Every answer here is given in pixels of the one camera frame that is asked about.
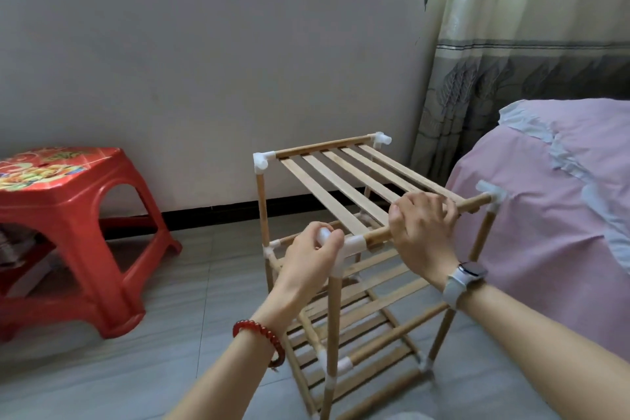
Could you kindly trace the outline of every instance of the beige curtain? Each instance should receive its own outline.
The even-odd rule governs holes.
[[[411,167],[444,183],[509,103],[630,98],[630,0],[447,0]]]

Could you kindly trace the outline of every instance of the watch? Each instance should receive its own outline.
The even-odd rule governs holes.
[[[446,281],[442,297],[451,309],[457,310],[457,300],[468,289],[468,284],[481,281],[486,277],[488,270],[478,262],[463,262],[449,276]]]

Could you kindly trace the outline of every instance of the red bead bracelet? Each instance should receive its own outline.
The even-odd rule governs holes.
[[[254,330],[259,334],[264,335],[269,341],[272,343],[273,347],[278,352],[278,358],[276,360],[272,360],[269,362],[269,367],[276,370],[280,365],[284,364],[285,352],[282,348],[282,344],[280,344],[280,340],[278,337],[268,328],[254,321],[238,321],[234,324],[232,328],[232,337],[236,337],[242,328],[247,328],[248,330]]]

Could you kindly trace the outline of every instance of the pink bed cover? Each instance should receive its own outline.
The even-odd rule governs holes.
[[[630,361],[630,102],[522,100],[500,123],[447,185],[508,191],[479,260],[490,282]],[[459,220],[461,259],[482,217]]]

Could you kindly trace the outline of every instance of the wall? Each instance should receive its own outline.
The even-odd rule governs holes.
[[[407,161],[444,0],[0,7],[0,156],[121,146],[168,211],[255,199],[254,151],[381,130]],[[269,170],[269,197],[303,192]],[[105,208],[138,212],[124,192]]]

